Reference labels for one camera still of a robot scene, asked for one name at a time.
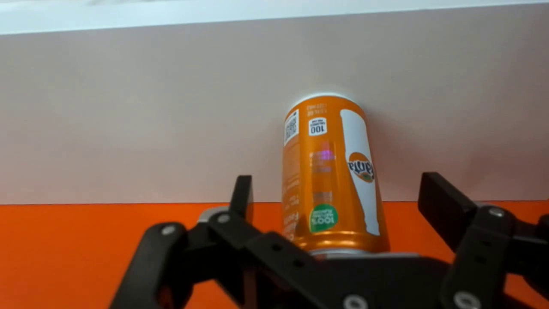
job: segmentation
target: screw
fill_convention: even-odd
[[[224,213],[224,215],[219,216],[219,223],[227,223],[227,221],[231,221],[231,215],[229,213]]]
[[[474,293],[471,292],[457,292],[454,295],[454,302],[457,304],[459,309],[481,309],[481,299],[476,297]]]
[[[488,213],[498,218],[505,216],[505,211],[502,208],[491,208]]]
[[[344,299],[344,309],[368,309],[368,302],[364,297],[352,293]]]
[[[176,225],[167,225],[162,228],[162,235],[172,235],[176,233],[177,227]]]

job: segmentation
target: green label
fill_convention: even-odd
[[[340,221],[337,208],[332,204],[320,204],[313,209],[309,227],[313,233],[333,228]]]

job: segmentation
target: beverage can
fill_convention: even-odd
[[[346,96],[309,96],[287,113],[284,233],[325,257],[388,251],[366,113]]]

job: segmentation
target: barcode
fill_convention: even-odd
[[[289,115],[287,118],[287,134],[285,134],[285,144],[299,134],[299,110]]]

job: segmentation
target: orange table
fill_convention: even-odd
[[[526,221],[549,213],[549,202],[498,202]],[[109,307],[143,232],[160,221],[193,227],[212,204],[0,206],[0,307]],[[414,202],[387,202],[394,251],[450,261]],[[280,204],[256,204],[255,225],[282,228]],[[507,292],[533,307],[549,307],[521,276]],[[213,285],[196,288],[191,309],[236,307]]]

